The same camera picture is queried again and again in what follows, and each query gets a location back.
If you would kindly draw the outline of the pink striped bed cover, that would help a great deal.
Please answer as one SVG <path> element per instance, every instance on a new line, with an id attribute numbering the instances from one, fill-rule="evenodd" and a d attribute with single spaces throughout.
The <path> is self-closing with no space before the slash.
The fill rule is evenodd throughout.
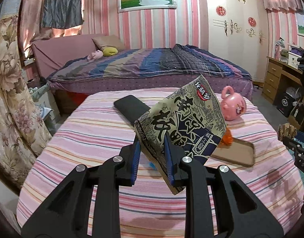
<path id="1" fill-rule="evenodd" d="M 99 92 L 89 96 L 61 125 L 35 161 L 17 204 L 17 221 L 24 225 L 53 189 L 79 164 L 93 167 L 130 145 L 135 132 L 114 108 L 114 102 L 133 95 L 153 106 L 174 88 Z M 240 119 L 228 123 L 232 136 L 255 149 L 251 168 L 230 164 L 230 169 L 265 204 L 289 231 L 301 215 L 304 185 L 293 157 L 277 139 L 274 128 L 258 108 L 247 101 Z M 173 195 L 145 156 L 140 157 L 137 180 L 120 188 L 122 237 L 183 237 L 185 193 Z"/>

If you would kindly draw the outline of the pink piggy bank mug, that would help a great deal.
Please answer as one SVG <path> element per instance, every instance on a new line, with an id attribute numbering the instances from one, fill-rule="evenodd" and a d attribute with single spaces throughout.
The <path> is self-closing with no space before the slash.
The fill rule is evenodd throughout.
<path id="1" fill-rule="evenodd" d="M 247 110 L 246 101 L 231 86 L 226 86 L 221 92 L 220 107 L 224 119 L 232 121 L 241 117 Z"/>

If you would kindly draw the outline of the purple bed with quilt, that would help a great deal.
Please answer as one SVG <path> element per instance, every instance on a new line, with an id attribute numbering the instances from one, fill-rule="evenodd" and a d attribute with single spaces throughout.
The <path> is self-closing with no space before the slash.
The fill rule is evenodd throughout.
<path id="1" fill-rule="evenodd" d="M 192 45 L 172 48 L 117 50 L 116 55 L 92 60 L 102 35 L 78 35 L 38 40 L 32 44 L 39 75 L 54 94 L 60 113 L 72 113 L 89 95 L 104 91 L 181 87 L 203 75 L 212 90 L 231 86 L 251 98 L 248 71 Z"/>

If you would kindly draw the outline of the black box under desk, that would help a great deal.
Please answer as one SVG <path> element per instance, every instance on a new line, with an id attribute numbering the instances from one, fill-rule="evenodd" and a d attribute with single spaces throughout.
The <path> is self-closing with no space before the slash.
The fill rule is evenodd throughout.
<path id="1" fill-rule="evenodd" d="M 279 110 L 280 113 L 282 113 L 282 115 L 288 117 L 291 111 L 293 110 L 294 102 L 297 102 L 297 98 L 285 92 L 280 96 L 276 108 Z"/>

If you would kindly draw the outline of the printed snack bag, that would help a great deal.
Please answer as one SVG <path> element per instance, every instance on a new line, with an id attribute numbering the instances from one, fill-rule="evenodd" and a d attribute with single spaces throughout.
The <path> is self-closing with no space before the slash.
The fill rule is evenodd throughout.
<path id="1" fill-rule="evenodd" d="M 200 75 L 155 104 L 135 120 L 134 127 L 143 153 L 176 195 L 184 186 L 174 187 L 173 178 L 168 177 L 165 136 L 173 145 L 182 147 L 186 156 L 204 164 L 226 133 L 227 125 L 215 93 Z"/>

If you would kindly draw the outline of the tan pillow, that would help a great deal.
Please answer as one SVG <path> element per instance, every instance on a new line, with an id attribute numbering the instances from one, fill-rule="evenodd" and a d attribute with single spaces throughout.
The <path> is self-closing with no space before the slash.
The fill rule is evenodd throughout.
<path id="1" fill-rule="evenodd" d="M 96 47 L 101 51 L 104 50 L 106 47 L 114 47 L 118 51 L 123 51 L 126 49 L 124 43 L 121 42 L 121 40 L 115 35 L 96 36 L 92 38 L 92 40 Z"/>

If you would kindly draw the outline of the brown tray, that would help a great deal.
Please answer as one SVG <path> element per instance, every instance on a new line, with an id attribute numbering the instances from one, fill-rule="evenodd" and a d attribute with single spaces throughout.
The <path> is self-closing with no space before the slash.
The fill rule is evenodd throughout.
<path id="1" fill-rule="evenodd" d="M 255 148 L 251 142 L 235 138 L 230 145 L 220 143 L 211 157 L 244 167 L 252 167 L 255 164 Z"/>

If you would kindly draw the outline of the small brown paper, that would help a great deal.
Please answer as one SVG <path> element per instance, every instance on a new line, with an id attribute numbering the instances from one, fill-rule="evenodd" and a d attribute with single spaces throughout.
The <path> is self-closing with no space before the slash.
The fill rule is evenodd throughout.
<path id="1" fill-rule="evenodd" d="M 285 123 L 283 125 L 278 126 L 277 138 L 279 141 L 283 141 L 283 138 L 293 139 L 296 135 L 297 129 L 293 125 Z"/>

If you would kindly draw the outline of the white wardrobe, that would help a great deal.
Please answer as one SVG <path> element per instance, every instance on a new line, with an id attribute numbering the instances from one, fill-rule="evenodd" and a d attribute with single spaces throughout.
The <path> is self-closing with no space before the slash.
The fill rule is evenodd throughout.
<path id="1" fill-rule="evenodd" d="M 207 0 L 208 50 L 262 83 L 267 71 L 269 30 L 262 0 Z"/>

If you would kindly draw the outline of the wooden desk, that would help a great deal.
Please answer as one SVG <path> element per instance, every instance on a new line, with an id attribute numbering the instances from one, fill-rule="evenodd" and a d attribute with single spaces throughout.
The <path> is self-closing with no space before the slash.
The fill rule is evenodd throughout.
<path id="1" fill-rule="evenodd" d="M 298 130 L 304 129 L 304 88 L 303 72 L 277 59 L 268 57 L 267 71 L 263 83 L 262 96 L 277 107 L 280 96 L 285 92 L 297 98 L 288 122 Z"/>

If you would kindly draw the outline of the floral curtain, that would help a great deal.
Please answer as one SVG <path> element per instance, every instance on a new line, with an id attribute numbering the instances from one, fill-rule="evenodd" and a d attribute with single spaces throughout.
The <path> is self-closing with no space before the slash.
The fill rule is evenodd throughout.
<path id="1" fill-rule="evenodd" d="M 17 21 L 0 18 L 0 171 L 21 188 L 52 136 L 22 77 Z"/>

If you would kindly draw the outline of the black phone case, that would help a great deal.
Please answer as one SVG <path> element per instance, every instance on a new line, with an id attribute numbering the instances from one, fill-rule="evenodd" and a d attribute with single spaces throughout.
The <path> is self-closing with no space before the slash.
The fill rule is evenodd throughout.
<path id="1" fill-rule="evenodd" d="M 140 116 L 150 110 L 149 106 L 133 95 L 128 95 L 118 99 L 114 102 L 114 106 L 132 126 L 135 125 L 135 121 Z"/>

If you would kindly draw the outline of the pink plush toy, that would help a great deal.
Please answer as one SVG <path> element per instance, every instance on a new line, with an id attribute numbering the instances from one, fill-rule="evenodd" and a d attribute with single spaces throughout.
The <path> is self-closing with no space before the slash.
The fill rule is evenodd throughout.
<path id="1" fill-rule="evenodd" d="M 102 57 L 103 57 L 103 52 L 101 50 L 96 50 L 94 52 L 91 52 L 87 56 L 87 61 L 94 61 L 94 60 L 100 59 Z"/>

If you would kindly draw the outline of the yellow plush toy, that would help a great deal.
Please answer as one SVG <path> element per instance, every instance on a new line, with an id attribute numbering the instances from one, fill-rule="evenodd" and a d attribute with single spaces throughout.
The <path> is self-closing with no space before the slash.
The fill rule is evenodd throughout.
<path id="1" fill-rule="evenodd" d="M 102 49 L 102 53 L 104 57 L 111 57 L 118 54 L 118 50 L 115 47 L 104 47 Z"/>

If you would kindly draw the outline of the dark grey hanging cloth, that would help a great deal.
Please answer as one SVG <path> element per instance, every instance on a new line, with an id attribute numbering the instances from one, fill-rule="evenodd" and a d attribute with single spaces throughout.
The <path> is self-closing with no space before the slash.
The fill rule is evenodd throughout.
<path id="1" fill-rule="evenodd" d="M 83 22 L 82 0 L 44 0 L 41 27 L 65 30 Z"/>

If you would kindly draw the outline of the blue crumpled wrapper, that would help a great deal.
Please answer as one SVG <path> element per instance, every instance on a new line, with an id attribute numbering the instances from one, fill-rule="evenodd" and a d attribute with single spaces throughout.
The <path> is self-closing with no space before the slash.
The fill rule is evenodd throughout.
<path id="1" fill-rule="evenodd" d="M 148 170 L 157 171 L 156 166 L 152 162 L 149 162 L 148 165 L 149 165 Z"/>

